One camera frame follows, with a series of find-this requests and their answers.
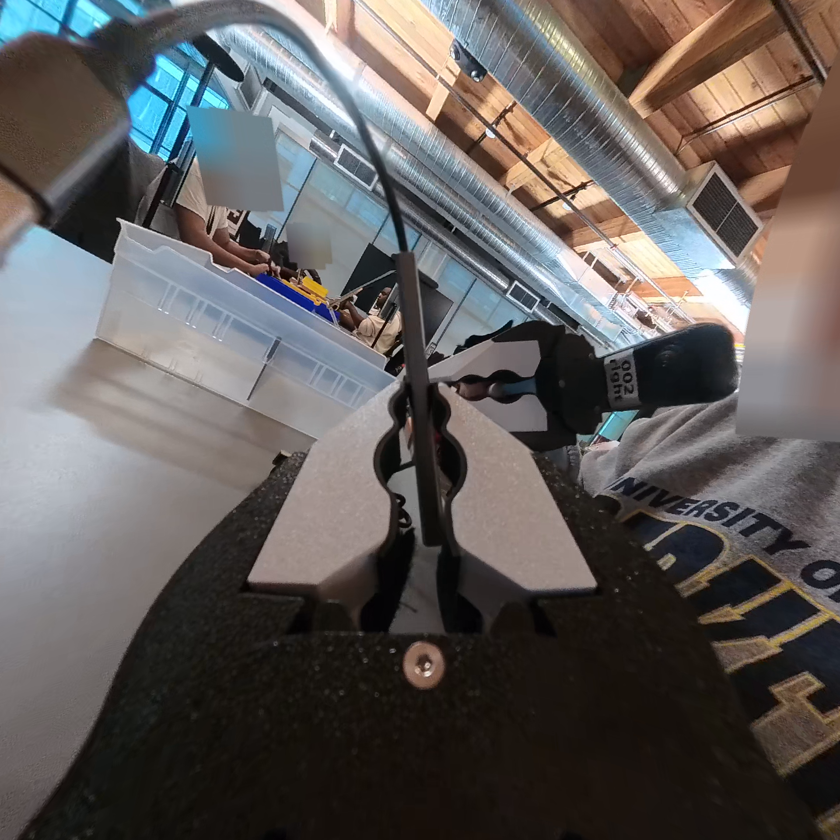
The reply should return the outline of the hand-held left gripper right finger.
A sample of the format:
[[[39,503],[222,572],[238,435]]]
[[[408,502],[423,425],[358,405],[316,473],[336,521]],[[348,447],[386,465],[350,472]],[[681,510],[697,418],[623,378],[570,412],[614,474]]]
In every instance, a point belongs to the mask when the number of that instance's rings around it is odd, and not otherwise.
[[[444,507],[457,593],[488,632],[509,605],[597,593],[583,552],[531,451],[449,385],[436,384],[442,441],[455,451]]]

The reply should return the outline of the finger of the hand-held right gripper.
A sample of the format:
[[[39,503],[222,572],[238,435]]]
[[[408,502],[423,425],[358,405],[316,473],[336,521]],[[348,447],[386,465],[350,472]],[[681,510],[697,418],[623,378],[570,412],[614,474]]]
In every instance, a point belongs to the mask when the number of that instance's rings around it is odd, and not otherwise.
[[[504,395],[502,382],[459,382],[456,391],[484,417],[511,434],[549,430],[548,414],[532,393]]]
[[[514,382],[533,378],[541,361],[541,348],[535,339],[524,341],[485,341],[428,369],[432,383],[456,383],[470,377],[483,382],[501,382],[511,375]]]

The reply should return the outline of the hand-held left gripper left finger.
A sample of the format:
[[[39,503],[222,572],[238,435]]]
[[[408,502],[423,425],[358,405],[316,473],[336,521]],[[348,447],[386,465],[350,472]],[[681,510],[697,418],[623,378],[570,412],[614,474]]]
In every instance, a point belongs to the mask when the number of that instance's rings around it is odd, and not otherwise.
[[[394,381],[311,446],[248,574],[252,592],[336,602],[361,628],[398,530],[387,483],[402,463],[403,419]]]

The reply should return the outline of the clear plastic bin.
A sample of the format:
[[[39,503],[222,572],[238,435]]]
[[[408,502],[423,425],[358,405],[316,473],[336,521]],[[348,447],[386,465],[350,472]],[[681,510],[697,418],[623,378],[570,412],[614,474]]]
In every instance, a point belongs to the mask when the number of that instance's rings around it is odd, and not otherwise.
[[[310,438],[394,381],[334,322],[199,248],[119,224],[100,340]]]

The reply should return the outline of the grey printed sweatshirt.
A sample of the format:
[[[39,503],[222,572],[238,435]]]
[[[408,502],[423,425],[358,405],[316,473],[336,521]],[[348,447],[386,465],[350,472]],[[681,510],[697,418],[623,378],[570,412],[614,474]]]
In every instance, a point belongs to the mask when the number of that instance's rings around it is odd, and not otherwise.
[[[578,482],[686,598],[754,737],[839,835],[839,445],[743,437],[738,395],[660,409]]]

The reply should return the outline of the black display panel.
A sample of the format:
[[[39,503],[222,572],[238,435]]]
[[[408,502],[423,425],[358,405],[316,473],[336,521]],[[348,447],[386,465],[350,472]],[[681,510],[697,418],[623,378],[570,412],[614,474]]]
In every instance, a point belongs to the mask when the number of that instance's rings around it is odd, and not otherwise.
[[[454,303],[443,293],[436,280],[422,271],[418,273],[418,276],[422,299],[424,341],[425,344],[430,344]],[[352,298],[355,307],[367,313],[373,307],[380,292],[386,287],[391,287],[392,293],[382,308],[381,315],[389,319],[395,310],[402,312],[395,258],[386,255],[373,245],[368,245],[341,292],[340,299],[343,301]],[[394,353],[402,338],[403,313],[402,336],[397,340],[393,351],[385,356]]]

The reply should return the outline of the blue plastic bin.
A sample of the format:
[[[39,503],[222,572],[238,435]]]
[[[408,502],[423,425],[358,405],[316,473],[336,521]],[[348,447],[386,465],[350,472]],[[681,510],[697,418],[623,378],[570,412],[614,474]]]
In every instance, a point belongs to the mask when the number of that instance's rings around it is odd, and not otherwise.
[[[311,297],[298,285],[298,278],[288,280],[263,273],[257,276],[257,281],[281,297],[298,305],[300,308],[320,316],[327,322],[338,325],[339,318],[336,310],[330,305],[328,298]]]

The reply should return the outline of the dark jacket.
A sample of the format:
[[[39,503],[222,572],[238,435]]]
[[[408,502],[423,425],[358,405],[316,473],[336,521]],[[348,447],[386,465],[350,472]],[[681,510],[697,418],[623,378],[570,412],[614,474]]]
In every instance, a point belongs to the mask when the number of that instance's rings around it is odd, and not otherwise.
[[[53,234],[112,263],[121,231],[119,220],[132,222],[163,160],[127,138],[97,178],[77,192],[67,210],[48,226]]]

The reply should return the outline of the narrow silver air duct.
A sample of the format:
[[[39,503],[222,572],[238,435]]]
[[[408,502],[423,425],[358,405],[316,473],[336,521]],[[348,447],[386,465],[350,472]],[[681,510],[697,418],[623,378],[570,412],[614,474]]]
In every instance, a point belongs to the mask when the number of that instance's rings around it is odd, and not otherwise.
[[[254,25],[223,29],[220,37],[315,117],[346,140],[354,137],[338,101],[316,82],[312,61],[288,37]],[[583,259],[364,63],[334,47],[327,42],[327,56],[348,82],[394,177],[524,273],[544,297],[606,332],[612,323],[582,283]]]

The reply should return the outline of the large silver air duct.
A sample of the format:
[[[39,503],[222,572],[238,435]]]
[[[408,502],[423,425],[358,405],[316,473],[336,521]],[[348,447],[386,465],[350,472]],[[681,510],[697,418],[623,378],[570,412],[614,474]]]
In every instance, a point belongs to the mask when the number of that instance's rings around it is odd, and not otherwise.
[[[749,310],[756,213],[716,162],[677,161],[548,2],[423,5],[685,277]]]

